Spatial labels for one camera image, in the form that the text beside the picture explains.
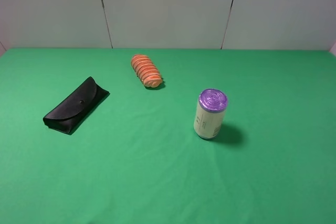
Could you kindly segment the purple-topped trash bag roll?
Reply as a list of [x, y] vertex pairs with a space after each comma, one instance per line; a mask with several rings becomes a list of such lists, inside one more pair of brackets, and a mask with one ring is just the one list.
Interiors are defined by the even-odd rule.
[[205, 89], [198, 96], [194, 130], [206, 140], [215, 138], [222, 126], [228, 98], [221, 90]]

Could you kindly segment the orange striped bread loaf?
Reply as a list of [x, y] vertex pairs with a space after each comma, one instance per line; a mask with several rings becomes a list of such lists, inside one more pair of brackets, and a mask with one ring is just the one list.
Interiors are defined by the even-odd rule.
[[163, 82], [161, 73], [147, 55], [134, 55], [131, 59], [131, 67], [147, 88], [157, 88]]

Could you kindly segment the black leather glasses case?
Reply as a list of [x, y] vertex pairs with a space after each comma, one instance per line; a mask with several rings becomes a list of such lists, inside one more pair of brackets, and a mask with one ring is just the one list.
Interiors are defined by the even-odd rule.
[[43, 122], [50, 129], [71, 135], [109, 95], [110, 92], [100, 87], [93, 77], [88, 77], [48, 112]]

